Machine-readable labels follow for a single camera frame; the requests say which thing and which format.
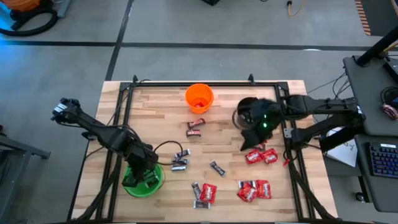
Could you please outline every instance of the gray floor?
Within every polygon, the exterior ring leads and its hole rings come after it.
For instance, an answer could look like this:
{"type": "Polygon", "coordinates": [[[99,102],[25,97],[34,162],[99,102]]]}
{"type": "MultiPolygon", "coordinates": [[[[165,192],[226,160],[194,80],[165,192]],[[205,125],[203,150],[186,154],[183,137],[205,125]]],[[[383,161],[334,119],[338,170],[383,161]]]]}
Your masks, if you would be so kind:
{"type": "MultiPolygon", "coordinates": [[[[114,48],[14,46],[1,45],[2,40],[115,42],[127,2],[74,0],[67,18],[44,34],[23,39],[0,35],[0,124],[11,138],[52,152],[48,161],[29,164],[12,217],[29,223],[66,219],[87,142],[81,130],[61,127],[49,118],[63,96],[78,98],[87,113],[95,114],[114,48]]],[[[6,14],[0,9],[0,18],[6,14]]],[[[35,18],[27,28],[46,18],[35,18]]],[[[10,23],[0,19],[0,27],[10,23]]],[[[135,0],[123,41],[370,46],[378,39],[363,33],[354,0],[308,0],[295,18],[288,18],[285,2],[277,0],[221,0],[215,7],[200,0],[135,0]]],[[[133,75],[243,80],[253,73],[258,80],[305,80],[311,90],[340,76],[344,57],[361,53],[122,47],[112,80],[131,80],[133,75]]],[[[332,97],[331,85],[310,95],[332,97]]],[[[356,179],[333,176],[330,183],[341,218],[397,223],[398,214],[379,213],[373,205],[353,199],[356,179]]]]}

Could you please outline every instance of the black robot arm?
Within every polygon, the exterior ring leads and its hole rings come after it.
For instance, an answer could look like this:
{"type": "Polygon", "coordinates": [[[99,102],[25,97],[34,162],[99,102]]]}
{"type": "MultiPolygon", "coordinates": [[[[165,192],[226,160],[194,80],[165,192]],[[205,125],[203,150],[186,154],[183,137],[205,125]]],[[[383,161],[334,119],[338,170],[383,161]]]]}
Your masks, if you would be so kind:
{"type": "Polygon", "coordinates": [[[158,161],[158,155],[153,147],[143,143],[139,136],[129,126],[106,126],[83,112],[78,100],[62,98],[52,111],[52,120],[58,124],[77,124],[97,137],[105,148],[123,157],[131,167],[130,175],[122,184],[126,187],[136,187],[144,180],[146,170],[152,170],[158,161]]]}
{"type": "MultiPolygon", "coordinates": [[[[277,128],[284,120],[295,121],[304,119],[311,114],[334,114],[329,119],[321,121],[308,128],[285,129],[284,134],[290,138],[293,147],[303,147],[318,134],[325,134],[330,129],[338,126],[345,128],[332,137],[336,139],[343,133],[343,140],[352,137],[347,133],[361,128],[362,116],[358,113],[358,107],[354,98],[343,100],[320,99],[315,100],[305,95],[290,95],[282,97],[282,102],[267,99],[247,98],[243,99],[237,108],[238,123],[247,123],[250,128],[242,130],[241,134],[245,138],[242,150],[253,147],[272,137],[272,131],[277,128]]],[[[337,146],[336,141],[328,141],[325,150],[337,146]]]]}

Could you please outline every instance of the wooden table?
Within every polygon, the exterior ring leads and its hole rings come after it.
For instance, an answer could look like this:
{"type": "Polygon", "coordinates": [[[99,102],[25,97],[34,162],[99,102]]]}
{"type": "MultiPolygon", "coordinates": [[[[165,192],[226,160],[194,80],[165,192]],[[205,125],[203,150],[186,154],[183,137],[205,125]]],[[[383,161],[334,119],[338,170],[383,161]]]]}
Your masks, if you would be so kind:
{"type": "MultiPolygon", "coordinates": [[[[288,81],[290,94],[305,94],[304,82],[288,81]]],[[[96,119],[107,123],[114,113],[120,82],[105,82],[98,105],[96,119]]],[[[240,152],[243,142],[239,130],[231,122],[231,114],[238,101],[247,96],[275,99],[271,87],[214,87],[215,100],[210,110],[197,115],[190,112],[185,102],[183,87],[135,88],[129,125],[141,139],[154,147],[167,140],[175,140],[192,155],[188,170],[171,172],[164,166],[165,184],[148,198],[134,198],[119,185],[114,222],[273,222],[297,221],[289,169],[284,162],[284,140],[281,129],[274,131],[267,148],[274,148],[279,160],[274,164],[258,163],[247,165],[240,152]],[[202,137],[187,138],[187,121],[204,118],[202,137]],[[209,165],[216,161],[227,175],[221,177],[209,165]],[[272,199],[255,199],[253,203],[243,202],[236,195],[239,180],[265,179],[271,184],[272,199]],[[197,181],[218,186],[216,202],[207,209],[193,209],[194,194],[192,182],[197,181]]],[[[297,122],[304,128],[313,124],[312,117],[297,122]]],[[[97,142],[89,145],[88,153],[99,148],[97,142]]],[[[166,144],[158,151],[160,161],[168,162],[178,152],[174,144],[166,144]]],[[[335,203],[326,173],[321,151],[314,148],[303,150],[305,167],[311,190],[321,204],[337,216],[335,203]]],[[[85,162],[72,218],[81,215],[98,193],[101,185],[106,150],[93,154],[85,162]]],[[[123,162],[120,181],[127,166],[123,162]]],[[[303,193],[300,193],[303,209],[306,211],[303,193]]]]}

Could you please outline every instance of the keyboard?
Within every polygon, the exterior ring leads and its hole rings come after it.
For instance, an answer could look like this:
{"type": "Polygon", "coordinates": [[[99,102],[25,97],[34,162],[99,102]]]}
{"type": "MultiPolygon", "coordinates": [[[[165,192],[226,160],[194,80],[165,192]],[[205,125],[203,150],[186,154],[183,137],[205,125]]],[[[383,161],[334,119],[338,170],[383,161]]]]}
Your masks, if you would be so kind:
{"type": "Polygon", "coordinates": [[[368,142],[370,170],[372,175],[398,178],[398,146],[368,142]]]}

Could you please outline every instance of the vacuum hose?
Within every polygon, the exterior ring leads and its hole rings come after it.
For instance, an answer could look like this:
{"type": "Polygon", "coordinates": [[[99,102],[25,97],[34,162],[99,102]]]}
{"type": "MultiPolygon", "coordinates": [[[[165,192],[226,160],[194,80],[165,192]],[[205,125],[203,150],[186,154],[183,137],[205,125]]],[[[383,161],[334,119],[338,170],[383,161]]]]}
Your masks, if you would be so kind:
{"type": "Polygon", "coordinates": [[[42,25],[41,27],[38,27],[36,29],[32,30],[27,30],[27,31],[11,31],[11,30],[5,30],[5,29],[0,29],[0,34],[12,36],[12,37],[28,37],[36,34],[41,34],[49,29],[51,29],[58,21],[58,16],[56,10],[52,8],[40,8],[40,9],[35,9],[33,11],[25,13],[14,25],[12,25],[11,29],[13,30],[18,30],[21,28],[27,21],[29,21],[31,18],[44,14],[44,13],[50,13],[52,15],[51,20],[48,21],[45,25],[42,25]]]}

